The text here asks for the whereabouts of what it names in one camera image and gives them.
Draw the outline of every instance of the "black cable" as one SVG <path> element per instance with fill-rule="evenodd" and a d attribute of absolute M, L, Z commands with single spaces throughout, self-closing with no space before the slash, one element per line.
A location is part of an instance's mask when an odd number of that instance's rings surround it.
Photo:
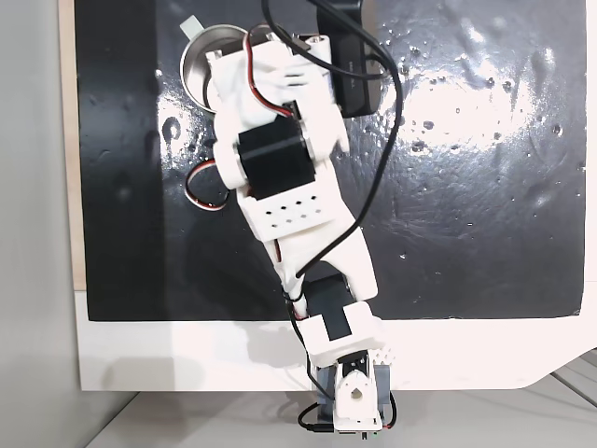
<path fill-rule="evenodd" d="M 288 317 L 290 318 L 290 323 L 292 324 L 292 328 L 297 334 L 298 340 L 302 344 L 303 348 L 305 349 L 305 354 L 307 355 L 307 376 L 311 380 L 311 382 L 317 387 L 317 390 L 321 392 L 327 399 L 330 401 L 334 401 L 334 399 L 327 393 L 327 391 L 319 384 L 319 382 L 315 379 L 315 377 L 311 373 L 311 360 L 309 358 L 309 352 L 307 351 L 307 347 L 305 346 L 305 340 L 302 338 L 302 334 L 300 333 L 299 325 L 297 324 L 297 319 L 295 318 L 295 307 L 292 302 L 286 302 L 286 311 L 288 312 Z"/>
<path fill-rule="evenodd" d="M 308 431 L 311 430 L 311 427 L 309 426 L 309 424 L 304 422 L 304 418 L 307 416 L 308 413 L 310 413 L 314 409 L 317 409 L 318 407 L 319 407 L 319 403 L 314 403 L 298 415 L 298 424 L 300 425 L 300 427 L 304 427 Z"/>
<path fill-rule="evenodd" d="M 387 165 L 387 162 L 390 158 L 390 154 L 392 153 L 392 149 L 394 148 L 394 143 L 396 142 L 396 137 L 398 133 L 398 128 L 400 127 L 400 121 L 402 118 L 402 104 L 404 101 L 403 92 L 402 92 L 402 83 L 400 81 L 400 76 L 398 74 L 398 67 L 396 66 L 396 62 L 394 58 L 390 54 L 390 52 L 382 47 L 380 43 L 377 41 L 375 37 L 370 35 L 366 32 L 360 25 L 358 25 L 355 21 L 351 20 L 346 14 L 337 10 L 333 6 L 331 6 L 326 0 L 307 0 L 309 3 L 316 5 L 323 11 L 330 19 L 334 20 L 336 23 L 341 25 L 346 30 L 352 32 L 353 34 L 357 35 L 361 38 L 361 40 L 369 45 L 373 51 L 375 51 L 380 56 L 380 62 L 383 62 L 384 68 L 390 73 L 392 80 L 394 82 L 396 88 L 396 116 L 394 120 L 394 125 L 392 126 L 392 130 L 388 135 L 388 139 L 385 145 L 385 148 L 382 151 L 382 155 L 380 157 L 380 163 L 378 165 L 377 171 L 373 177 L 373 182 L 371 184 L 371 189 L 369 190 L 368 196 L 365 199 L 365 203 L 361 212 L 359 213 L 358 217 L 354 221 L 353 225 L 351 225 L 342 235 L 336 238 L 332 243 L 326 246 L 321 252 L 319 252 L 315 257 L 313 257 L 307 264 L 305 264 L 300 270 L 298 270 L 296 277 L 300 278 L 304 275 L 307 271 L 309 271 L 319 260 L 325 257 L 329 252 L 331 252 L 334 248 L 336 248 L 339 244 L 341 244 L 346 238 L 348 238 L 356 229 L 359 228 L 367 213 L 369 208 L 371 207 L 373 200 L 375 199 L 375 195 L 377 194 L 377 190 L 382 182 L 383 178 L 383 171 Z M 320 59 L 310 55 L 306 51 L 299 51 L 299 49 L 295 49 L 295 44 L 292 42 L 287 42 L 287 36 L 280 32 L 278 26 L 273 21 L 270 12 L 270 1 L 269 0 L 261 0 L 261 8 L 263 10 L 263 15 L 266 19 L 266 22 L 270 26 L 271 30 L 282 40 L 287 46 L 292 48 L 295 52 L 300 54 L 301 56 L 305 57 L 312 63 L 315 63 L 321 67 L 328 69 L 334 73 L 340 73 L 347 77 L 356 77 L 360 79 L 370 79 L 369 77 L 365 77 L 363 74 L 355 74 L 352 72 L 346 72 L 343 69 L 339 69 L 338 67 L 325 63 Z"/>
<path fill-rule="evenodd" d="M 390 404 L 392 405 L 392 420 L 388 423 L 385 428 L 392 429 L 396 424 L 396 420 L 398 418 L 398 412 L 396 410 L 396 401 L 394 400 L 394 394 L 390 391 Z"/>
<path fill-rule="evenodd" d="M 394 395 L 392 391 L 390 391 L 390 404 L 392 405 L 392 420 L 390 423 L 384 426 L 385 429 L 392 429 L 396 424 L 396 418 L 398 416 L 398 412 L 396 411 L 396 401 L 394 400 Z M 299 415 L 298 415 L 298 424 L 300 427 L 307 429 L 311 432 L 334 432 L 334 425 L 331 423 L 318 423 L 318 424 L 310 424 L 305 423 L 305 417 L 311 411 L 317 409 L 319 407 L 319 403 L 314 403 L 307 408 L 305 408 Z"/>
<path fill-rule="evenodd" d="M 299 54 L 307 61 L 319 65 L 320 67 L 329 70 L 332 73 L 337 73 L 338 75 L 343 75 L 345 77 L 351 77 L 353 79 L 364 79 L 364 80 L 374 80 L 374 79 L 384 79 L 387 77 L 385 73 L 379 74 L 371 74 L 371 73 L 355 73 L 345 70 L 343 68 L 337 67 L 331 63 L 327 63 L 316 56 L 313 56 L 309 51 L 297 45 L 288 33 L 283 30 L 280 26 L 273 21 L 273 17 L 271 16 L 270 10 L 270 0 L 261 0 L 261 11 L 263 12 L 263 17 L 265 18 L 265 22 L 270 26 L 271 31 L 278 36 L 278 38 L 284 42 L 289 48 L 291 48 L 295 53 Z"/>

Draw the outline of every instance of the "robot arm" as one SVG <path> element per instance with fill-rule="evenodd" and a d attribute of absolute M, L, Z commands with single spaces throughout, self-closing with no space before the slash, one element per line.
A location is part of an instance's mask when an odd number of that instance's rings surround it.
<path fill-rule="evenodd" d="M 331 59 L 325 36 L 306 43 L 317 57 Z M 320 418 L 333 420 L 342 432 L 381 430 L 378 390 L 386 388 L 381 395 L 389 396 L 389 380 L 376 381 L 372 351 L 382 349 L 384 339 L 382 322 L 366 302 L 378 290 L 361 230 L 322 258 L 337 274 L 311 283 L 297 278 L 354 223 L 329 158 L 336 145 L 349 150 L 329 73 L 275 39 L 255 46 L 253 58 L 259 91 L 276 105 L 290 105 L 294 114 L 281 116 L 256 99 L 243 51 L 208 56 L 222 104 L 215 115 L 218 172 L 236 190 L 251 230 L 293 302 L 310 360 L 330 385 L 334 401 L 323 403 Z"/>

